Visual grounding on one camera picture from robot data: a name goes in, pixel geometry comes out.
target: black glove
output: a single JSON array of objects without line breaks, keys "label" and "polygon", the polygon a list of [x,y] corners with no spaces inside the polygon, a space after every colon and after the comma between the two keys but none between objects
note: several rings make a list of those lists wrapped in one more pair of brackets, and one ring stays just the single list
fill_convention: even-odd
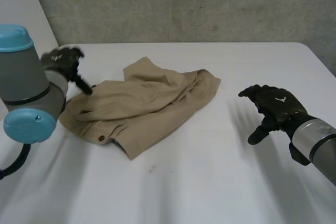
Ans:
[{"label": "black glove", "polygon": [[78,74],[79,59],[84,54],[79,48],[54,49],[49,53],[44,53],[41,57],[41,64],[45,70],[54,70],[61,73],[68,81],[72,81],[85,94],[92,94],[92,89]]},{"label": "black glove", "polygon": [[[282,130],[292,139],[295,130],[305,121],[314,119],[307,114],[296,97],[285,89],[267,85],[251,86],[239,93],[239,97],[248,97],[265,117],[261,125],[248,138],[248,143],[260,143],[271,131]],[[303,165],[310,162],[293,146],[289,145],[292,158]]]}]

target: metal cylinder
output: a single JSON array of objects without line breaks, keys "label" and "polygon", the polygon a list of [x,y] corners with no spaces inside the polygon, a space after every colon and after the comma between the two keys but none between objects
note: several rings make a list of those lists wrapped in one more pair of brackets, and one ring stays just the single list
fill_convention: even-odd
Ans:
[{"label": "metal cylinder", "polygon": [[312,163],[336,186],[336,138],[327,140],[317,148]]},{"label": "metal cylinder", "polygon": [[321,119],[297,128],[293,145],[336,186],[336,129]]}]

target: blue joint cap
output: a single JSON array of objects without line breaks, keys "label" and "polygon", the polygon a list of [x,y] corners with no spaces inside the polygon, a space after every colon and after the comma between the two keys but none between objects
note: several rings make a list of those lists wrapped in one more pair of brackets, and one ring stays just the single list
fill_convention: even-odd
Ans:
[{"label": "blue joint cap", "polygon": [[34,108],[10,111],[4,118],[4,131],[13,140],[34,144],[47,140],[56,127],[55,118]]},{"label": "blue joint cap", "polygon": [[0,24],[0,52],[18,52],[34,45],[27,29],[17,24]]}]

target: gloved robotic hand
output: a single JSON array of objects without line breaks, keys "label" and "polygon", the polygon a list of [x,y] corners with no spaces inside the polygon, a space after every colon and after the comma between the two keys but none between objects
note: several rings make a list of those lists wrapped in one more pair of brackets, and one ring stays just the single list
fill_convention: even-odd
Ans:
[{"label": "gloved robotic hand", "polygon": [[[239,97],[248,97],[265,117],[261,125],[248,138],[248,143],[260,143],[271,131],[282,130],[292,140],[295,130],[304,122],[314,117],[309,116],[296,97],[285,89],[267,85],[251,86],[239,93]],[[292,158],[302,165],[310,162],[292,144],[289,145]]]}]

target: crumpled garment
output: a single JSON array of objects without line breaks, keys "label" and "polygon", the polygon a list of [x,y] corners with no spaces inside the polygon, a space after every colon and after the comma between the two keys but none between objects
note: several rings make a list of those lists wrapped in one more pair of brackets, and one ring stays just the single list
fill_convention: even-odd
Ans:
[{"label": "crumpled garment", "polygon": [[207,70],[178,73],[157,67],[147,57],[123,72],[125,81],[103,81],[92,95],[81,93],[72,98],[59,120],[86,141],[119,143],[129,159],[207,105],[220,84]]}]

